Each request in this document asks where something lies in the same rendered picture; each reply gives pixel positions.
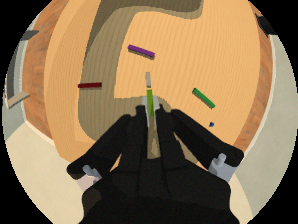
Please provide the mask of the dark green rod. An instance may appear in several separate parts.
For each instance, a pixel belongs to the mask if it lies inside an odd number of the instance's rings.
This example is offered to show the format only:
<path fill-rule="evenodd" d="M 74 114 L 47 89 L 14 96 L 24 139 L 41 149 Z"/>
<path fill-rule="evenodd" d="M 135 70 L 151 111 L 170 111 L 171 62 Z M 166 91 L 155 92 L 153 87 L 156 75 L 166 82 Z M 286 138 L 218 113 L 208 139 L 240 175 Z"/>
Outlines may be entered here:
<path fill-rule="evenodd" d="M 206 101 L 211 107 L 215 108 L 216 105 L 211 100 L 209 100 L 203 93 L 201 93 L 197 88 L 194 87 L 192 91 L 195 92 L 198 96 L 200 96 L 204 101 Z"/>

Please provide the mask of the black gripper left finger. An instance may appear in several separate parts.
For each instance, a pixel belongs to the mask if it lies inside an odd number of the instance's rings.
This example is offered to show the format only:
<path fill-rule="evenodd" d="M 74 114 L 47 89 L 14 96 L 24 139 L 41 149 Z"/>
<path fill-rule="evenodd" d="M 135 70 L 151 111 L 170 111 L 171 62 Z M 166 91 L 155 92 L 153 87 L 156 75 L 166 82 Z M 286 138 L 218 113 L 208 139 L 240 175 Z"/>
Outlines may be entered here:
<path fill-rule="evenodd" d="M 143 96 L 142 104 L 135 107 L 135 116 L 122 115 L 84 155 L 67 166 L 67 173 L 83 193 L 109 173 L 121 155 L 112 176 L 110 193 L 124 204 L 131 204 L 138 199 L 141 161 L 147 158 L 148 151 L 147 96 Z"/>

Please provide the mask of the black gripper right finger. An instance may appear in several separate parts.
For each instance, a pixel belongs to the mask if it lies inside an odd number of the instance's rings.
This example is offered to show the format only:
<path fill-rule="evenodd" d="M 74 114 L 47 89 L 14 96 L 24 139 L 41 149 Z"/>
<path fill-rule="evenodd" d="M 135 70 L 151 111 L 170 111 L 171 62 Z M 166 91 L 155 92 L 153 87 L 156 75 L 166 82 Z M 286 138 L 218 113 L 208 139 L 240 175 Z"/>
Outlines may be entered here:
<path fill-rule="evenodd" d="M 157 95 L 153 95 L 153 106 L 168 196 L 175 201 L 184 201 L 196 187 L 192 170 L 174 133 L 206 170 L 229 183 L 244 152 L 221 141 L 181 110 L 166 112 Z"/>

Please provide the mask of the lime green rod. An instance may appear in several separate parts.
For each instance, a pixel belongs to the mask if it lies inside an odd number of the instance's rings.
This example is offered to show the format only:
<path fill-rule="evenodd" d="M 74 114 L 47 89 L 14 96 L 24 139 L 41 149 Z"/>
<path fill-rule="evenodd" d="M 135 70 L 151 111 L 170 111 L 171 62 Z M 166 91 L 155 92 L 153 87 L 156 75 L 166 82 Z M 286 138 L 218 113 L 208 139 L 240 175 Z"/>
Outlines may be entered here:
<path fill-rule="evenodd" d="M 149 107 L 149 117 L 154 116 L 154 107 L 153 107 L 153 94 L 152 89 L 146 90 L 147 92 L 147 99 L 148 99 L 148 107 Z"/>

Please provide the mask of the purple rod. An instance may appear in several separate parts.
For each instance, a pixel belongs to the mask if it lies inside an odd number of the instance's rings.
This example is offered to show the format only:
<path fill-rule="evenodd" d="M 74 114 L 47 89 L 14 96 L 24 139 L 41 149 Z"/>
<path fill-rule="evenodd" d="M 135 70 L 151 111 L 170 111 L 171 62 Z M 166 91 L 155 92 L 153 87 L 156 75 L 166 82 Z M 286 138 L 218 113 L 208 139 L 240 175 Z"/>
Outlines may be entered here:
<path fill-rule="evenodd" d="M 137 46 L 134 46 L 134 45 L 129 44 L 127 48 L 130 49 L 130 50 L 133 50 L 133 51 L 148 55 L 150 57 L 154 57 L 154 55 L 155 55 L 154 52 L 148 51 L 146 49 L 143 49 L 143 48 L 140 48 L 140 47 L 137 47 Z"/>

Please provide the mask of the dark red rod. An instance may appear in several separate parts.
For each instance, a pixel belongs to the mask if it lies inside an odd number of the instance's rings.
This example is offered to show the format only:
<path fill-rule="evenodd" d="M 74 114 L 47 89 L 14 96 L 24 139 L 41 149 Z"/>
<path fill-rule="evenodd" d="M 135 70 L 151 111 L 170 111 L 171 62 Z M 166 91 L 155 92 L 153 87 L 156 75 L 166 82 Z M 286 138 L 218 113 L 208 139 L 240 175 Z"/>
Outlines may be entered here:
<path fill-rule="evenodd" d="M 102 82 L 100 82 L 100 83 L 82 83 L 82 84 L 78 84 L 78 88 L 91 88 L 91 87 L 102 87 Z"/>

